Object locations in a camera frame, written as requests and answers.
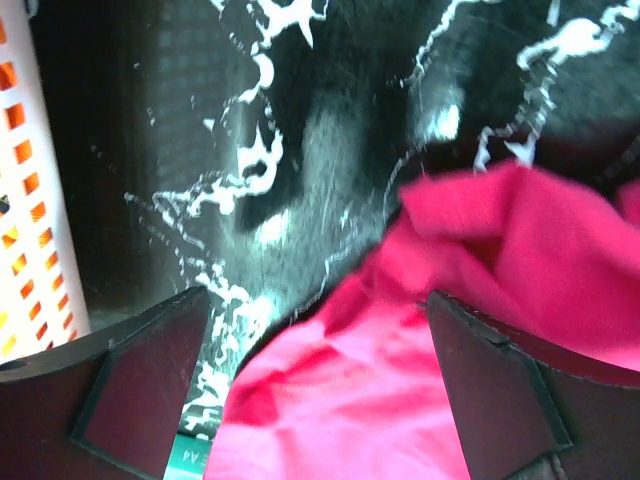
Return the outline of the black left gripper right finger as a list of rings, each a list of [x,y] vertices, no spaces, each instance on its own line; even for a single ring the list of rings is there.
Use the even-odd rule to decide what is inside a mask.
[[[638,478],[638,372],[443,292],[426,316],[471,478]]]

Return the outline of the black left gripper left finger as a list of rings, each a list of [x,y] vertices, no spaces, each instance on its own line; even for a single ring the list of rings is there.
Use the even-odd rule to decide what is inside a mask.
[[[160,479],[210,314],[191,287],[1,366],[4,479]]]

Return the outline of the crimson red t shirt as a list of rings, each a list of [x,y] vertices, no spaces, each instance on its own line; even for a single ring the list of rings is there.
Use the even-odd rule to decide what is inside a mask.
[[[464,479],[431,332],[441,290],[544,340],[639,366],[639,185],[615,203],[513,163],[405,187],[384,241],[239,373],[208,479]]]

